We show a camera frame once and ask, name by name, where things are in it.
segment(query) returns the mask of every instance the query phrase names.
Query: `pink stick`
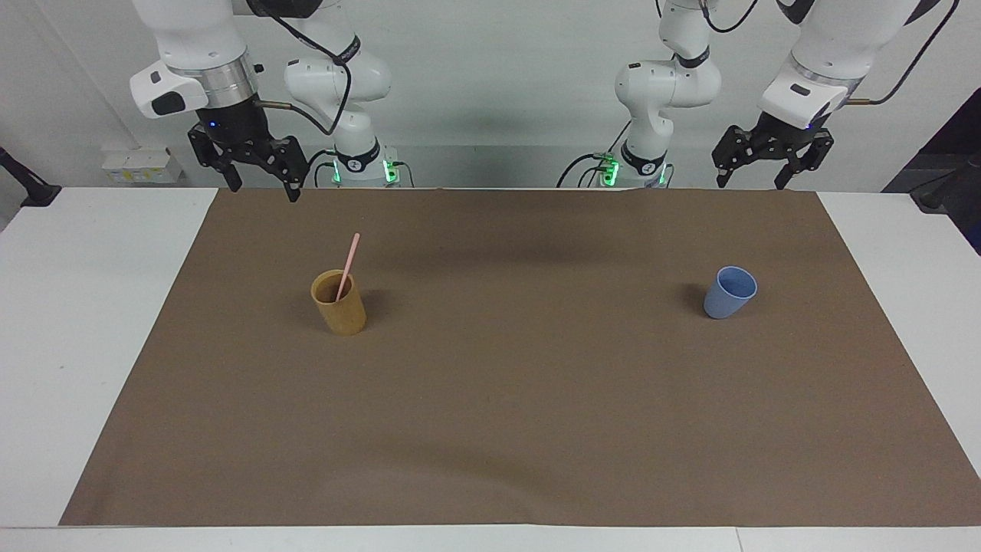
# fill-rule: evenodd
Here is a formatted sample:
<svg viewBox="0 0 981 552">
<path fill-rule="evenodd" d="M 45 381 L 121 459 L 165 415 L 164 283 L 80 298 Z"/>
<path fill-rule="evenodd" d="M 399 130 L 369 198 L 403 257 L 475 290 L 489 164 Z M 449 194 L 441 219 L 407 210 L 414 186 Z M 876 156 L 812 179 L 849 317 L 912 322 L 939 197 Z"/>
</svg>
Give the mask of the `pink stick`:
<svg viewBox="0 0 981 552">
<path fill-rule="evenodd" d="M 340 301 L 341 294 L 344 293 L 344 283 L 347 282 L 347 275 L 351 272 L 351 263 L 354 262 L 354 253 L 358 251 L 358 242 L 361 241 L 361 234 L 355 233 L 351 240 L 351 250 L 347 252 L 347 264 L 344 265 L 344 275 L 340 277 L 340 287 L 337 289 L 337 301 Z"/>
</svg>

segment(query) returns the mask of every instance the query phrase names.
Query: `robotic arm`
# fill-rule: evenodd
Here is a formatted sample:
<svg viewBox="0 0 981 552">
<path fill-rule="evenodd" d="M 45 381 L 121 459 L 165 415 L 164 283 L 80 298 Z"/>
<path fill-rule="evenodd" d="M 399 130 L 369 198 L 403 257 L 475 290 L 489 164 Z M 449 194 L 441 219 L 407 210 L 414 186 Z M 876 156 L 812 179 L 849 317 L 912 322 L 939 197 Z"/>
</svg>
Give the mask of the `robotic arm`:
<svg viewBox="0 0 981 552">
<path fill-rule="evenodd" d="M 630 133 L 616 154 L 617 181 L 625 186 L 655 186 L 664 170 L 674 123 L 662 109 L 708 105 L 719 94 L 722 76 L 709 57 L 711 29 L 699 1 L 668 0 L 664 7 L 659 32 L 675 53 L 671 60 L 632 63 L 617 76 L 617 98 L 631 115 Z M 717 4 L 709 0 L 709 11 Z"/>
<path fill-rule="evenodd" d="M 290 201 L 299 198 L 310 171 L 296 138 L 270 134 L 263 111 L 269 104 L 260 100 L 255 77 L 261 67 L 249 62 L 245 42 L 232 22 L 235 14 L 300 20 L 311 39 L 337 52 L 338 59 L 291 62 L 287 86 L 298 100 L 335 123 L 337 156 L 344 167 L 364 179 L 391 180 L 371 120 L 356 106 L 339 110 L 346 95 L 356 101 L 384 97 L 391 82 L 385 64 L 360 51 L 360 40 L 346 24 L 339 0 L 327 6 L 322 6 L 324 0 L 132 1 L 153 31 L 161 57 L 130 80 L 137 106 L 152 119 L 195 111 L 199 122 L 188 137 L 197 159 L 221 173 L 232 191 L 242 184 L 236 162 L 277 177 Z M 338 17 L 343 25 L 336 23 Z M 338 114 L 341 120 L 335 121 Z M 374 170 L 379 166 L 386 169 L 384 174 Z"/>
<path fill-rule="evenodd" d="M 868 75 L 876 54 L 933 0 L 777 0 L 800 24 L 800 39 L 763 92 L 762 113 L 750 131 L 733 126 L 712 151 L 725 188 L 733 171 L 760 159 L 787 164 L 778 190 L 803 171 L 815 171 L 834 144 L 823 128 Z"/>
</svg>

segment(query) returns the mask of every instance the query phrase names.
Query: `blue cup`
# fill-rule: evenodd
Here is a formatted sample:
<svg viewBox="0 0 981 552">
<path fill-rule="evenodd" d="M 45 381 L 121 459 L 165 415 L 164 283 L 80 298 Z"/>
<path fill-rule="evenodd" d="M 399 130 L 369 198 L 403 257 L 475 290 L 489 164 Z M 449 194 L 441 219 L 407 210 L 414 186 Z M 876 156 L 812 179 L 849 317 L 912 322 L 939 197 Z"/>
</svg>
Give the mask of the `blue cup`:
<svg viewBox="0 0 981 552">
<path fill-rule="evenodd" d="M 756 279 L 738 266 L 726 266 L 715 275 L 705 295 L 705 314 L 716 320 L 728 318 L 756 296 Z"/>
</svg>

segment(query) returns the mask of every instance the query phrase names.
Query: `table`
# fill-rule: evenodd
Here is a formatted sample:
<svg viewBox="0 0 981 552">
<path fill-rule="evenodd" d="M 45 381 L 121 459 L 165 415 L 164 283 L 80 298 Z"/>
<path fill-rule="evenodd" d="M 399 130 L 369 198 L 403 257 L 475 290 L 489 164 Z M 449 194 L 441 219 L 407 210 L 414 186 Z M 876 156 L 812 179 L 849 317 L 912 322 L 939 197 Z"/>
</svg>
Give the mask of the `table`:
<svg viewBox="0 0 981 552">
<path fill-rule="evenodd" d="M 529 193 L 546 193 L 544 191 Z M 981 527 L 54 527 L 215 194 L 67 189 L 0 234 L 0 548 L 976 550 Z M 981 258 L 904 195 L 820 198 L 981 472 Z"/>
</svg>

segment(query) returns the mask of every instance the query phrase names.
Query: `wooden cup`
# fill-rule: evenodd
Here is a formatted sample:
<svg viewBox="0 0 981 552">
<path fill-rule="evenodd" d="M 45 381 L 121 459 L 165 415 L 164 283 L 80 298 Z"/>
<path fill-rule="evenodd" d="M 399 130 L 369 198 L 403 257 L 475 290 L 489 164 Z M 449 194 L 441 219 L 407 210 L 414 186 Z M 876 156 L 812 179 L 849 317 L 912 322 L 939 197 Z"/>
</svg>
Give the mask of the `wooden cup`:
<svg viewBox="0 0 981 552">
<path fill-rule="evenodd" d="M 344 293 L 340 301 L 335 301 L 343 274 L 343 270 L 328 270 L 318 276 L 310 286 L 310 297 L 332 332 L 339 336 L 352 336 L 364 329 L 368 317 L 361 303 L 358 286 L 350 274 L 344 282 Z"/>
</svg>

